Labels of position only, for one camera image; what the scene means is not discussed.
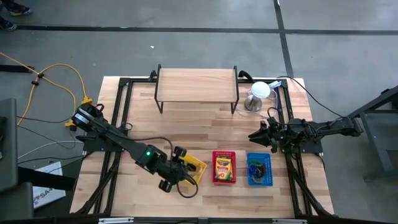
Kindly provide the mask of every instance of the gray concrete floor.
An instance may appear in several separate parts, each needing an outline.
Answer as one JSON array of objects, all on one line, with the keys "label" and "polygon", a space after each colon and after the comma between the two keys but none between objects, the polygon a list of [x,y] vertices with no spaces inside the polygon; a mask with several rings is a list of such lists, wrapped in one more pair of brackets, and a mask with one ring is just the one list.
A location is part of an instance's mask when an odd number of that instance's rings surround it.
[{"label": "gray concrete floor", "polygon": [[[20,2],[35,11],[30,17],[10,18],[20,24],[277,28],[270,0],[123,0],[116,5],[110,0],[69,1],[68,4],[61,0]],[[280,5],[287,29],[398,29],[398,2],[394,0],[280,0]],[[304,78],[308,90],[319,101],[341,114],[352,112],[384,89],[398,85],[397,41],[398,36],[287,36],[295,77]],[[182,68],[237,65],[255,77],[286,73],[278,34],[17,30],[0,32],[0,50],[38,70],[53,63],[73,65],[83,75],[87,92],[95,100],[103,76],[148,75],[158,63]],[[4,63],[12,64],[1,57],[0,64]],[[82,99],[79,79],[71,70],[55,68],[47,76],[70,88],[78,101]],[[17,111],[21,115],[34,78],[34,75],[1,73],[0,99],[17,99]],[[335,119],[312,100],[310,106],[315,121]],[[68,93],[42,82],[28,117],[61,120],[71,113]],[[62,123],[24,121],[22,125],[58,141],[71,139]],[[50,142],[23,129],[18,130],[18,138],[19,155]],[[377,155],[364,135],[360,138],[329,136],[323,140],[323,148],[337,215],[398,221],[398,182],[363,182],[363,175],[380,169]],[[71,157],[79,153],[81,144],[72,150],[53,145],[25,159]],[[41,167],[48,163],[49,160],[36,161],[25,166]],[[78,166],[64,172],[74,176]]]}]

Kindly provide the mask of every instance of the shoe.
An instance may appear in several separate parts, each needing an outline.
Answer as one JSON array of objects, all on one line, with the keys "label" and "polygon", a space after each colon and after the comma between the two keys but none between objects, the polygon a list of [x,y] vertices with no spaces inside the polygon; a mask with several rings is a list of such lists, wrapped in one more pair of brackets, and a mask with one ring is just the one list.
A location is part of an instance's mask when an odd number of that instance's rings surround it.
[{"label": "shoe", "polygon": [[0,28],[4,29],[5,31],[11,32],[17,28],[17,25],[13,24],[10,21],[3,20],[0,22]]},{"label": "shoe", "polygon": [[29,7],[17,3],[12,3],[10,6],[6,6],[6,9],[12,16],[27,16],[33,12]]}]

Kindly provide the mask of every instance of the yellow basket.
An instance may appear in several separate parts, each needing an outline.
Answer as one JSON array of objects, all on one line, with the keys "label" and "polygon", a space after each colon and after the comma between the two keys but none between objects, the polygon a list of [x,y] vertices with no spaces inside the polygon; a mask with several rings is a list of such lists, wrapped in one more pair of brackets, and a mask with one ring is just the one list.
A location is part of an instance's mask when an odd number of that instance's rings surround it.
[{"label": "yellow basket", "polygon": [[191,155],[189,155],[189,154],[186,154],[184,157],[180,157],[182,160],[184,160],[184,163],[191,163],[191,164],[193,164],[193,165],[195,165],[195,166],[199,166],[200,168],[201,168],[201,171],[200,172],[198,172],[198,173],[196,173],[192,178],[199,184],[199,181],[200,181],[200,179],[201,179],[201,177],[202,177],[202,175],[203,175],[203,173],[205,172],[205,169],[206,169],[206,167],[207,167],[207,164],[205,164],[204,162],[202,162],[202,161],[200,161],[199,159],[197,159],[197,158],[195,158],[195,157],[193,157],[193,156],[191,156]]}]

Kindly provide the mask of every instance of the butcher block tabletop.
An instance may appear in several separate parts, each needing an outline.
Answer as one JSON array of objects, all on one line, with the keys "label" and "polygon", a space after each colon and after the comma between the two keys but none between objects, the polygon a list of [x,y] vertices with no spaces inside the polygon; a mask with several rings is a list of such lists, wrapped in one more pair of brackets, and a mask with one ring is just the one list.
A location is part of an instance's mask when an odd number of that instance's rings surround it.
[{"label": "butcher block tabletop", "polygon": [[[110,121],[115,104],[120,77],[104,77],[98,103],[104,104],[104,117]],[[296,78],[302,85],[304,81]],[[312,120],[306,92],[292,80],[287,80],[290,100],[295,118]],[[243,102],[251,84],[239,84],[238,108],[244,110]],[[282,94],[282,108],[287,118]],[[182,146],[187,153],[207,164],[199,183],[198,194],[190,199],[181,197],[177,188],[170,193],[158,188],[161,178],[151,175],[135,165],[128,152],[123,152],[114,193],[112,216],[129,217],[220,217],[220,218],[290,218],[294,217],[292,197],[287,177],[285,157],[279,150],[272,154],[269,147],[249,142],[248,135],[259,129],[261,117],[257,114],[236,111],[231,114],[229,103],[167,103],[163,114],[159,113],[154,100],[155,83],[135,83],[127,122],[132,124],[129,136],[145,138],[164,136],[174,146]],[[124,97],[122,97],[118,125],[121,122]],[[275,106],[275,101],[263,100],[260,113]],[[164,140],[145,141],[170,154],[170,146]],[[212,183],[212,151],[236,153],[236,184],[215,185]],[[246,154],[267,152],[271,155],[272,187],[250,187],[247,180]],[[83,160],[75,189],[71,212],[77,211],[89,199],[100,179],[103,152],[94,152]],[[307,185],[324,208],[333,213],[330,193],[321,160],[313,154],[302,154]],[[184,194],[192,194],[195,188],[186,182],[180,183]],[[300,208],[304,210],[302,191],[297,186]],[[104,190],[103,206],[106,204],[108,187]]]}]

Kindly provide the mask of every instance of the blue plastic basket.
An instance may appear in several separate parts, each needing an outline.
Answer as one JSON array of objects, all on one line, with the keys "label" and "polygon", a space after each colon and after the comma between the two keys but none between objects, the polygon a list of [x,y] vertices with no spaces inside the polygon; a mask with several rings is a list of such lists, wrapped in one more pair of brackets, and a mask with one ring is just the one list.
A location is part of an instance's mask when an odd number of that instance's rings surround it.
[{"label": "blue plastic basket", "polygon": [[[247,154],[247,166],[248,166],[248,184],[255,187],[270,187],[272,183],[272,167],[271,167],[271,155],[268,153],[248,153]],[[254,183],[251,175],[249,174],[250,160],[260,161],[266,167],[266,174],[262,178],[261,184]]]}]

